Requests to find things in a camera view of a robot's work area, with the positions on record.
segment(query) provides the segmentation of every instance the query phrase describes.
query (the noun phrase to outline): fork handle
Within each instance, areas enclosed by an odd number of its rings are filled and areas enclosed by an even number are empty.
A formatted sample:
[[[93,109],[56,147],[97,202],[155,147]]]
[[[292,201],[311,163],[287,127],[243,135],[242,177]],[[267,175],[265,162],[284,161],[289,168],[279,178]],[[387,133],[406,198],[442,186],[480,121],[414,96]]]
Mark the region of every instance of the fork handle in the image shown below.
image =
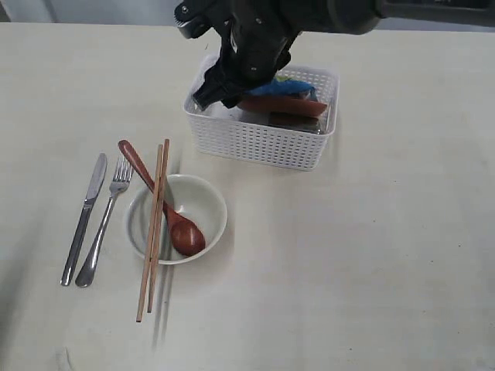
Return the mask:
[[[110,219],[111,212],[114,209],[116,198],[117,196],[111,196],[108,200],[107,208],[105,209],[103,219],[101,220],[100,228],[98,228],[98,232],[96,233],[96,237],[91,245],[90,252],[84,261],[84,265],[77,275],[76,285],[80,288],[86,288],[93,282],[96,264],[98,263],[98,257],[100,256],[103,236],[105,235],[105,230],[107,230],[108,220]]]
[[[92,205],[84,205],[83,210],[80,212],[79,223],[77,224],[76,233],[70,245],[69,256],[63,269],[62,278],[60,284],[62,286],[69,286],[76,269],[77,258],[79,257],[80,247],[83,244],[84,234],[86,233],[87,222],[90,219]]]

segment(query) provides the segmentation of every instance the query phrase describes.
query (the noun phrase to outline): spoon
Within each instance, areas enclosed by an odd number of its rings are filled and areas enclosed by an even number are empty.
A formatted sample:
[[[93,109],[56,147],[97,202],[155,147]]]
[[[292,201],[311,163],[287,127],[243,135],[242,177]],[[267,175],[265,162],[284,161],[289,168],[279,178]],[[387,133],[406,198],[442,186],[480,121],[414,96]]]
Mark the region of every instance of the spoon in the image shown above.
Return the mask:
[[[153,192],[155,182],[146,170],[145,164],[139,158],[138,153],[128,141],[118,142],[118,148],[124,157],[131,163],[132,168],[141,176],[149,190]],[[204,235],[196,224],[184,216],[176,213],[167,202],[163,201],[163,212],[167,218],[167,228],[169,229],[170,240],[175,249],[182,255],[190,257],[199,253],[205,248]]]

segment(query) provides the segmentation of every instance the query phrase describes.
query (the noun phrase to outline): blue object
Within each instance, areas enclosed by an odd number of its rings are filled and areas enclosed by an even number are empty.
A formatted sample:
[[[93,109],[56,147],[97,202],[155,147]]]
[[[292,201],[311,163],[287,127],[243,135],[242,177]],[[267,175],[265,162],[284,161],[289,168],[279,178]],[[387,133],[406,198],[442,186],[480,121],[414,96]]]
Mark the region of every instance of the blue object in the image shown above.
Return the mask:
[[[313,85],[304,81],[292,80],[289,77],[275,77],[270,83],[251,90],[249,94],[255,96],[295,95],[302,99],[316,100],[316,89]]]

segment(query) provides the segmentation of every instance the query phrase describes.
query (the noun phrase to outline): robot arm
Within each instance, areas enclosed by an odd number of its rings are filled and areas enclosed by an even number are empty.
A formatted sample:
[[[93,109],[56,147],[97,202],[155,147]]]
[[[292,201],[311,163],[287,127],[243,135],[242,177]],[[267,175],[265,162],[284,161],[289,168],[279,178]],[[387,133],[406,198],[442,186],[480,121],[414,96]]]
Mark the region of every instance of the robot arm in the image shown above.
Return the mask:
[[[303,31],[362,34],[387,17],[495,26],[495,0],[184,0],[175,17],[186,38],[212,27],[222,38],[219,60],[193,95],[204,110],[219,100],[233,107],[271,81]]]

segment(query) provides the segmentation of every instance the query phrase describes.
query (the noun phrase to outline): knife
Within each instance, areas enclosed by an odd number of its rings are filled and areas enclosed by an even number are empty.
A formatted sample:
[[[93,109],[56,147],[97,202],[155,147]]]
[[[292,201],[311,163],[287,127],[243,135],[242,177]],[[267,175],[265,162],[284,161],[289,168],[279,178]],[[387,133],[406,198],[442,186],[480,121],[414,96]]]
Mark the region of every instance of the knife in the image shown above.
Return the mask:
[[[83,244],[84,234],[86,233],[87,222],[90,219],[91,210],[98,197],[98,193],[100,193],[101,185],[105,179],[105,172],[107,172],[107,156],[105,153],[100,153],[94,166],[90,186],[87,189],[86,199],[84,199],[83,210],[80,212],[79,223],[77,224],[76,233],[74,234],[72,245],[70,245],[69,256],[63,269],[62,279],[60,280],[62,286],[69,286],[72,281],[80,247]]]

